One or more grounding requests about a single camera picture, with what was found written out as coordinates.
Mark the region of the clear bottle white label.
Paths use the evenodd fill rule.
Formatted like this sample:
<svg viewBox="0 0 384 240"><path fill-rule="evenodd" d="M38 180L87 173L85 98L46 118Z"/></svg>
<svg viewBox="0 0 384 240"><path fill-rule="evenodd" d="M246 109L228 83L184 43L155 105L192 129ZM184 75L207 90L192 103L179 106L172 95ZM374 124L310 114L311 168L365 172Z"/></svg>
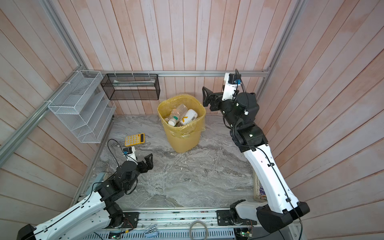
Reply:
<svg viewBox="0 0 384 240"><path fill-rule="evenodd" d="M191 122L193 122L198 117L198 113L193 109L189 109L185 116L180 120L179 125L185 126Z"/></svg>

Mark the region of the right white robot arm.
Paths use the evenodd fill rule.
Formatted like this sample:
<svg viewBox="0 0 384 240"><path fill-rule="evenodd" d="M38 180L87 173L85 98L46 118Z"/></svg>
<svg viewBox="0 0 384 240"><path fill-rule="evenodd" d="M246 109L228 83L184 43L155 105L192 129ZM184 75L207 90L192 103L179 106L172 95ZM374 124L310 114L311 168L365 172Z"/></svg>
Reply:
<svg viewBox="0 0 384 240"><path fill-rule="evenodd" d="M308 204L299 201L290 190L266 136L255 124L260 108L255 93L234 90L226 96L224 93L213 93L206 87L202 91L203 105L223 114L233 142L252 165L267 196L268 203L261 207L245 200L232 204L230 209L234 219L257 221L265 231L274 233L309 213Z"/></svg>

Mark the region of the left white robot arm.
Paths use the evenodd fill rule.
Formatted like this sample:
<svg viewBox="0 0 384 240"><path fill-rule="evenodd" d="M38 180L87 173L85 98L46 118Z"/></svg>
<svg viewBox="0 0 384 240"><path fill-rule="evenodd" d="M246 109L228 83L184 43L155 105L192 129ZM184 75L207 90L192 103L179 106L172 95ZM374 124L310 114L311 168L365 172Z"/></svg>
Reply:
<svg viewBox="0 0 384 240"><path fill-rule="evenodd" d="M108 179L93 185L91 193L56 217L18 231L18 240L79 240L106 227L118 228L125 216L117 200L136 189L140 174L154 167L153 154L141 162L125 161Z"/></svg>

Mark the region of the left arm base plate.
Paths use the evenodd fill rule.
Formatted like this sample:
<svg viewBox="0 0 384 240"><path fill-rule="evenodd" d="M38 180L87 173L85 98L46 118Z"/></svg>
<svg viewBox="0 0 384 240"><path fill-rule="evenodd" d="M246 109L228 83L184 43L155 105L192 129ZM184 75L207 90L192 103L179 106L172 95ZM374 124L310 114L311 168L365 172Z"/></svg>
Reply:
<svg viewBox="0 0 384 240"><path fill-rule="evenodd" d="M107 228L112 229L121 229L121 228L128 228L128 229L134 229L138 225L139 221L139 212L122 212L118 213L111 218L110 224L107 226Z"/></svg>

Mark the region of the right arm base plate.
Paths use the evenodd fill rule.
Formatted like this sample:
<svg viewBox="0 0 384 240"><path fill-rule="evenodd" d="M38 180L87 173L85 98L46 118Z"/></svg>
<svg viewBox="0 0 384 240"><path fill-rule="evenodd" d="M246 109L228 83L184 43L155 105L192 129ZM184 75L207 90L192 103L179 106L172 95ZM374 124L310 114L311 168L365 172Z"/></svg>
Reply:
<svg viewBox="0 0 384 240"><path fill-rule="evenodd" d="M217 223L219 226L255 226L257 221L249 219L241 219L239 215L232 209L229 210L217 210Z"/></svg>

